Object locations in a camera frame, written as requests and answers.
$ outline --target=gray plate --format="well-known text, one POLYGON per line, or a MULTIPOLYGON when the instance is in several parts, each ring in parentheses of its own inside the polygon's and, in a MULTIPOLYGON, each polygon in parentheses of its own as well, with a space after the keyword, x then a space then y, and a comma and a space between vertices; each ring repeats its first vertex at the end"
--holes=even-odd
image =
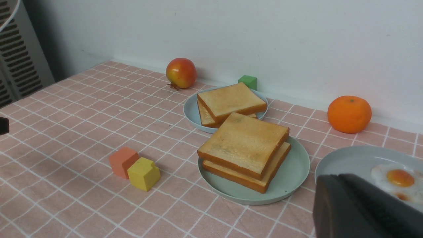
MULTIPOLYGON (((370 170, 378 164, 398 163, 423 172, 423 163, 395 150, 374 146, 352 146, 337 149, 326 155, 317 165, 314 181, 321 174, 352 173, 376 185, 370 170)), ((423 206, 405 202, 423 212, 423 206)))
POLYGON ((240 204, 264 205, 283 200, 293 194, 305 181, 310 171, 310 159, 304 147, 294 138, 286 141, 291 151, 279 167, 265 194, 214 175, 203 169, 203 159, 198 159, 201 176, 218 195, 240 204))
MULTIPOLYGON (((218 88, 223 88, 223 87, 214 87, 214 88, 210 88, 210 89, 205 89, 205 90, 202 90, 198 93, 206 92, 206 91, 210 91, 210 90, 218 89, 218 88)), ((256 94, 259 98, 261 98, 267 104, 267 108, 266 108, 265 112, 257 113, 257 118, 259 120, 262 120, 264 118, 264 115, 266 114, 267 110, 269 109, 269 103, 267 102, 267 98, 263 94, 259 93, 258 91, 254 90, 254 89, 250 89, 250 90, 253 91, 254 94, 256 94)), ((185 114, 186 118, 188 118, 188 120, 192 123, 192 125, 194 125, 195 128, 202 130, 204 132, 207 132, 207 133, 214 134, 217 131, 217 128, 210 128, 210 127, 205 127, 205 126, 201 125, 200 113, 198 112, 198 105, 197 105, 197 94, 198 93, 191 95, 187 99, 187 101, 184 104, 184 114, 185 114)))

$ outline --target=fried egg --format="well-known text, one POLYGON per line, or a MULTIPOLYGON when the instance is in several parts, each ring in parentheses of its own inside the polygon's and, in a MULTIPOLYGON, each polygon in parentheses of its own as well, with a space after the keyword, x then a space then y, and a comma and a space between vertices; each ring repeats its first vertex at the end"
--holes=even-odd
POLYGON ((371 169, 377 187, 403 201, 423 205, 423 175, 401 164, 379 164, 371 169))

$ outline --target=mandarin orange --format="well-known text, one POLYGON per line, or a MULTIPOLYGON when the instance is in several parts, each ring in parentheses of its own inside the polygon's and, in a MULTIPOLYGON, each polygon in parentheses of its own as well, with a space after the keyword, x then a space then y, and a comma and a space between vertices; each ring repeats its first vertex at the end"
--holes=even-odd
POLYGON ((358 133, 370 123, 372 111, 369 103, 356 96, 341 96, 327 110, 329 123, 343 133, 358 133))

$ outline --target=red fruit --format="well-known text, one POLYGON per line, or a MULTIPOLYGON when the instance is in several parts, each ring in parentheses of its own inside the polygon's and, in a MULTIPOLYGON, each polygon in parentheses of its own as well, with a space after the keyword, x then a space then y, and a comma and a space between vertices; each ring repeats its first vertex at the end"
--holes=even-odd
POLYGON ((166 68, 171 89, 187 89, 194 85, 197 79, 197 70, 192 61, 187 58, 176 58, 166 68))

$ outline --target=egg white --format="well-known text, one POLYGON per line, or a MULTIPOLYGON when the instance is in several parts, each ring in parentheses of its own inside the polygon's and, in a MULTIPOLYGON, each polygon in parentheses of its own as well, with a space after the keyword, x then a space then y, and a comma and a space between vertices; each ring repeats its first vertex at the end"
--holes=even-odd
POLYGON ((423 175, 419 171, 397 163, 379 164, 371 169, 371 177, 375 180, 376 186, 383 191, 391 195, 403 194, 409 202, 423 204, 423 175), (393 169, 402 169, 410 173, 414 178, 414 184, 410 187, 400 187, 389 182, 386 174, 393 169))

